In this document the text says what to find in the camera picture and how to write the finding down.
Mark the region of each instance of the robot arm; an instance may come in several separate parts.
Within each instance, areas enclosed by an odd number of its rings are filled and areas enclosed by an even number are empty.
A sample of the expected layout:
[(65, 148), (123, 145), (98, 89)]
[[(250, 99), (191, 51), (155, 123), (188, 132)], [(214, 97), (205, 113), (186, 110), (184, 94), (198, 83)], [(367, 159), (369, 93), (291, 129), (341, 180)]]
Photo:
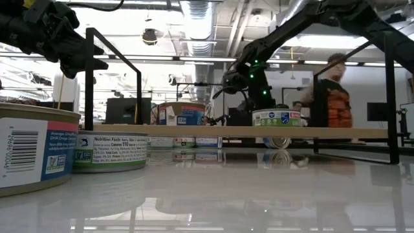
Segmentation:
[(392, 33), (395, 60), (414, 72), (414, 41), (382, 21), (365, 0), (324, 0), (309, 3), (281, 27), (264, 38), (249, 43), (234, 63), (234, 70), (223, 76), (223, 91), (235, 94), (248, 88), (250, 109), (275, 106), (265, 76), (266, 61), (286, 41), (298, 35), (313, 23), (341, 27), (363, 36), (384, 51), (384, 33)]
[[(40, 54), (51, 62), (60, 61), (68, 78), (85, 70), (84, 41), (74, 28), (76, 14), (61, 2), (50, 0), (4, 0), (0, 3), (0, 42), (18, 47), (25, 54)], [(96, 55), (104, 51), (94, 48)], [(95, 60), (94, 69), (108, 64)]]

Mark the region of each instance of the wooden plank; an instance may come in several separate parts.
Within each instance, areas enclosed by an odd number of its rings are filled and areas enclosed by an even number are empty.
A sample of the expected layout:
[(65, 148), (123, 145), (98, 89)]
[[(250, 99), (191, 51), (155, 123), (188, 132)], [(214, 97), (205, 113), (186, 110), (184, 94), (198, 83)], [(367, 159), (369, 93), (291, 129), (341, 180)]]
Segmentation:
[(95, 131), (148, 133), (160, 137), (290, 137), (321, 139), (386, 139), (386, 129), (95, 125)]

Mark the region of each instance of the wall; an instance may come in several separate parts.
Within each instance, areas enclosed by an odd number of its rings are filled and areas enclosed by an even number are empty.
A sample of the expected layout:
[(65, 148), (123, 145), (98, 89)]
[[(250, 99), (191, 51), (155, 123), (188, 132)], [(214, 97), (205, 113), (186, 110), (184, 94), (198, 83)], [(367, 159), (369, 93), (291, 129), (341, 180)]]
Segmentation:
[[(221, 70), (215, 71), (215, 79), (220, 82), (223, 75)], [(396, 101), (397, 109), (400, 104), (409, 101), (408, 85), (406, 81), (407, 71), (403, 68), (395, 69)], [(292, 79), (292, 72), (267, 72), (268, 83), (273, 87), (271, 91), (276, 103), (281, 103), (282, 87), (301, 87), (302, 78), (311, 78), (311, 71), (295, 71), (295, 79)], [(378, 122), (367, 121), (368, 102), (386, 102), (386, 77), (383, 67), (348, 67), (342, 80), (343, 87), (350, 94), (350, 102), (356, 128), (387, 128), (386, 122), (381, 126)], [(293, 101), (299, 100), (301, 91), (285, 91), (285, 103), (291, 105)], [(242, 94), (226, 94), (225, 109), (237, 107), (243, 101)], [(223, 96), (215, 101), (215, 117), (223, 114)]]

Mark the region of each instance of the ceiling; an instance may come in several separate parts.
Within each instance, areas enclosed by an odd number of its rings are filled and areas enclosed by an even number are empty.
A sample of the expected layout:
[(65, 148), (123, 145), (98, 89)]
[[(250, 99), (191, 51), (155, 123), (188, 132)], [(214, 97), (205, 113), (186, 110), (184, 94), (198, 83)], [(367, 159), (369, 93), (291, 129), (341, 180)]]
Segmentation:
[[(371, 1), (371, 3), (380, 10), (386, 10), (405, 5), (407, 0), (374, 0)], [(214, 2), (213, 34), (211, 39), (209, 39), (209, 41), (213, 43), (212, 56), (214, 57), (227, 57), (226, 47), (232, 31), (233, 22), (237, 15), (236, 9), (238, 5), (238, 0)], [(266, 36), (268, 34), (268, 27), (274, 18), (274, 15), (286, 10), (288, 6), (289, 0), (256, 0), (252, 7), (252, 13), (247, 15), (248, 21), (246, 28), (235, 55), (239, 55), (243, 47), (252, 40)], [(152, 8), (145, 8), (145, 6), (140, 6), (139, 9), (129, 7), (129, 9), (121, 9), (115, 12), (99, 12), (86, 8), (74, 8), (74, 10), (81, 23), (80, 27), (76, 29), (79, 34), (85, 36), (85, 29), (87, 27), (94, 27), (125, 55), (189, 56), (188, 45), (191, 43), (191, 39), (186, 35), (186, 18), (183, 16), (182, 12), (178, 10), (153, 10)], [(245, 11), (242, 12), (242, 17), (238, 26), (239, 31), (244, 17)], [(148, 46), (142, 41), (143, 31), (145, 31), (146, 28), (156, 29), (156, 35), (158, 37), (156, 45)], [(279, 49), (276, 55), (284, 59), (326, 60), (327, 57), (334, 52), (346, 53), (352, 50), (352, 48), (327, 49), (323, 48), (323, 46), (298, 46), (305, 45), (305, 39), (312, 39), (309, 37), (306, 38), (306, 36), (317, 35), (301, 35), (301, 37), (295, 38), (297, 40), (296, 42), (290, 41), (292, 50)], [(106, 54), (112, 54), (112, 52), (99, 40), (96, 39), (95, 42), (98, 46), (105, 49)], [(357, 41), (356, 43), (362, 44), (363, 42), (364, 41), (362, 40)], [(0, 44), (0, 51), (20, 52), (17, 48), (2, 44)], [(355, 61), (382, 61), (384, 55), (378, 49), (366, 49), (359, 52), (352, 59)], [(168, 83), (171, 76), (177, 77), (178, 82), (194, 82), (197, 80), (195, 77), (194, 63), (168, 64), (160, 61), (155, 63), (140, 62), (135, 63), (135, 65), (143, 74), (142, 87), (144, 88), (144, 93), (150, 90), (158, 91), (159, 94), (153, 96), (158, 102), (175, 100), (176, 87), (170, 86)], [(222, 69), (220, 63), (214, 65), (216, 69)], [(43, 91), (6, 92), (3, 90), (0, 92), (0, 96), (2, 96), (2, 99), (16, 98), (18, 96), (25, 96), (27, 98), (36, 97), (39, 100), (50, 99), (51, 87), (32, 83), (28, 79), (28, 73), (33, 72), (44, 79), (50, 80), (53, 86), (54, 75), (58, 71), (58, 64), (49, 63), (47, 61), (0, 57), (0, 78), (3, 87), (43, 88)], [(133, 71), (122, 63), (109, 63), (109, 69), (107, 71), (96, 71), (95, 77), (98, 82), (94, 88), (96, 90), (102, 90), (102, 92), (96, 92), (95, 94), (97, 102), (103, 102), (106, 98), (113, 98), (114, 95), (112, 90), (134, 93), (134, 90), (136, 89), (136, 78)], [(80, 73), (78, 78), (81, 87), (83, 87), (84, 74)], [(190, 93), (183, 96), (182, 100), (197, 101), (197, 96), (193, 87), (187, 88)], [(205, 95), (207, 97), (204, 98), (205, 100), (209, 99), (208, 94), (209, 92), (206, 91)], [(81, 106), (83, 105), (82, 102), (84, 102), (84, 100), (82, 100), (83, 96), (84, 95), (81, 93)]]

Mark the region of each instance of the person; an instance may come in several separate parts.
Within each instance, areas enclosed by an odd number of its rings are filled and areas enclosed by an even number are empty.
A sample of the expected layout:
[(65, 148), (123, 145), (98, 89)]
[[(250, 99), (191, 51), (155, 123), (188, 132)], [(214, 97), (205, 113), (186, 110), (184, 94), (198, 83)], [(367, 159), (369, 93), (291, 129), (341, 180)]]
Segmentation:
[[(343, 56), (344, 54), (341, 53), (331, 55), (328, 58), (328, 65), (337, 62)], [(353, 126), (349, 93), (340, 84), (346, 71), (345, 62), (329, 69), (326, 72), (327, 78), (319, 80), (315, 87), (308, 88), (302, 96), (301, 104), (309, 106), (313, 113), (310, 116), (310, 127), (351, 128)], [(363, 142), (353, 139), (352, 143)]]

